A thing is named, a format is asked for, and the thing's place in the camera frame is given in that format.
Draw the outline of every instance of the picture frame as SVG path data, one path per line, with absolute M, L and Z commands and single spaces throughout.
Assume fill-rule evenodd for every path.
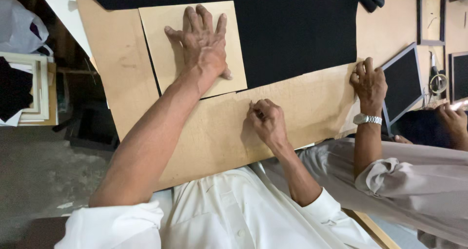
M 449 93 L 450 93 L 450 103 L 454 103 L 460 100 L 466 100 L 467 97 L 462 97 L 462 98 L 455 98 L 455 69 L 454 69 L 454 61 L 456 57 L 462 57 L 466 56 L 468 60 L 468 52 L 459 52 L 459 53 L 452 53 L 448 55 L 448 75 L 449 75 Z
M 418 18 L 418 45 L 445 45 L 446 0 L 416 0 Z
M 21 62 L 22 64 L 31 64 L 35 66 L 36 78 L 33 76 L 33 89 L 36 87 L 37 96 L 34 98 L 34 106 L 38 105 L 37 112 L 24 112 L 21 114 L 20 121 L 28 120 L 48 120 L 49 119 L 49 78 L 47 73 L 47 56 L 38 54 L 18 54 L 0 52 L 0 56 L 4 57 L 8 62 Z
M 393 57 L 392 59 L 390 59 L 389 61 L 387 61 L 383 66 L 382 66 L 382 69 L 383 71 L 385 72 L 385 70 L 390 67 L 391 65 L 393 65 L 395 62 L 397 62 L 399 59 L 401 59 L 404 55 L 410 53 L 410 52 L 414 52 L 414 56 L 415 56 L 415 64 L 416 64 L 416 67 L 417 67 L 417 70 L 418 70 L 418 79 L 419 79 L 419 90 L 420 91 L 420 95 L 415 98 L 415 100 L 413 102 L 411 102 L 403 111 L 401 111 L 401 113 L 399 113 L 396 117 L 390 119 L 389 117 L 389 113 L 388 113 L 388 110 L 387 110 L 387 103 L 386 101 L 388 100 L 388 97 L 386 97 L 386 99 L 384 99 L 383 101 L 383 108 L 382 108 L 382 112 L 383 112 L 383 120 L 384 120 L 384 123 L 385 123 L 385 126 L 387 128 L 387 133 L 389 136 L 393 136 L 392 132 L 391 132 L 391 126 L 398 120 L 400 119 L 407 111 L 409 111 L 416 103 L 418 103 L 420 100 L 423 99 L 424 97 L 424 90 L 423 90 L 423 82 L 421 80 L 421 70 L 420 70 L 420 67 L 419 67 L 419 60 L 418 60 L 418 49 L 417 49 L 417 44 L 416 42 L 413 42 L 411 43 L 410 45 L 408 45 L 405 49 L 403 49 L 399 54 L 395 55 L 395 57 Z

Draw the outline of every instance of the hand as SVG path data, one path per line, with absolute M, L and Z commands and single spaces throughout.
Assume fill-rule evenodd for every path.
M 199 23 L 198 15 L 202 17 L 202 25 Z M 213 32 L 213 17 L 201 4 L 196 6 L 196 12 L 192 7 L 187 7 L 184 20 L 190 22 L 187 30 L 174 30 L 170 26 L 164 28 L 167 36 L 174 41 L 180 41 L 184 48 L 185 66 L 181 76 L 187 73 L 199 76 L 202 93 L 213 85 L 218 76 L 232 79 L 231 71 L 227 68 L 224 49 L 226 14 L 223 13 L 219 17 L 215 32 Z
M 281 107 L 270 99 L 259 100 L 256 104 L 250 101 L 247 115 L 253 122 L 255 132 L 275 156 L 285 148 L 292 148 L 286 136 L 286 123 Z
M 437 115 L 450 134 L 453 149 L 468 151 L 468 118 L 465 111 L 453 111 L 449 103 L 436 108 Z
M 368 57 L 364 62 L 358 62 L 350 82 L 361 101 L 361 113 L 381 117 L 383 99 L 388 87 L 382 68 L 374 70 L 372 61 L 373 59 Z
M 406 139 L 405 137 L 403 136 L 399 136 L 399 135 L 396 135 L 394 137 L 395 139 L 395 142 L 396 143 L 403 143 L 403 144 L 410 144 L 410 145 L 413 145 L 413 142 L 411 142 L 410 140 Z

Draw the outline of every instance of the beige shirt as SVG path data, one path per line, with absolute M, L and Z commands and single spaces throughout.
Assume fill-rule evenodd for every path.
M 383 159 L 355 181 L 354 139 L 326 141 L 298 156 L 343 208 L 415 227 L 429 248 L 468 248 L 468 152 L 382 142 Z M 262 164 L 287 191 L 277 161 Z

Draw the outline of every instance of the metal watch strap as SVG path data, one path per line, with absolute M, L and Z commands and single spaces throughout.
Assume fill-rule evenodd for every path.
M 367 122 L 382 125 L 382 118 L 378 116 L 367 116 Z

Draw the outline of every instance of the square cardboard piece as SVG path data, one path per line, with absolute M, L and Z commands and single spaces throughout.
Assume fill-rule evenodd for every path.
M 156 78 L 162 93 L 175 81 L 184 66 L 182 45 L 172 43 L 167 38 L 164 27 L 171 26 L 174 30 L 182 30 L 185 8 L 191 6 L 195 9 L 196 5 L 139 8 Z M 202 98 L 247 89 L 234 1 L 210 2 L 202 3 L 202 5 L 213 16 L 213 30 L 216 30 L 219 16 L 222 13 L 227 15 L 226 63 L 233 75 L 232 80 L 218 78 Z

